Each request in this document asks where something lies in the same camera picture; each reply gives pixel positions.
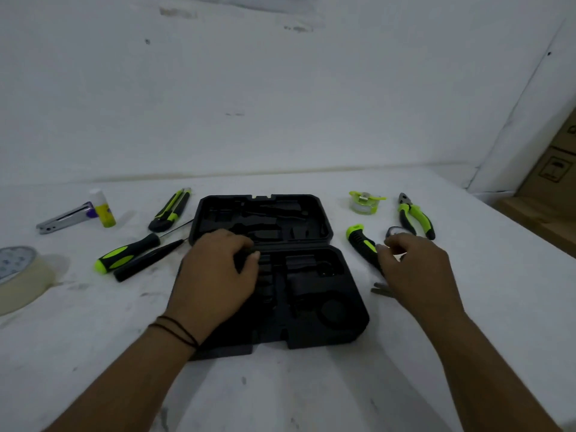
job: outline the forearm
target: forearm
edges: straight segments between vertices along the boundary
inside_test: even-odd
[[[465,314],[423,327],[442,361],[466,432],[560,430]]]
[[[193,349],[148,328],[46,432],[147,432]]]

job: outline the right hand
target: right hand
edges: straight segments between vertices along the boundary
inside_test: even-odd
[[[465,316],[448,254],[432,241],[408,233],[378,245],[378,261],[394,297],[424,328]],[[406,253],[401,261],[394,254]]]

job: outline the hand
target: hand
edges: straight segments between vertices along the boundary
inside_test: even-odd
[[[378,245],[378,261],[394,297],[426,330],[465,316],[448,254],[432,241],[408,233]],[[394,254],[406,253],[401,261]]]
[[[198,343],[254,292],[260,252],[246,259],[240,274],[233,259],[241,248],[253,245],[248,237],[220,229],[202,236],[184,256],[165,314],[179,321]]]

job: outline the glue stick cap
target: glue stick cap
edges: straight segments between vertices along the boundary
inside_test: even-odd
[[[90,203],[92,203],[94,207],[108,204],[106,197],[100,188],[90,189]]]

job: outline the glue stick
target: glue stick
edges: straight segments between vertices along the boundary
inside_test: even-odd
[[[110,211],[110,206],[106,201],[106,197],[101,189],[90,189],[90,202],[94,206],[94,210],[98,214],[98,218],[104,227],[112,227],[116,224],[114,215]]]

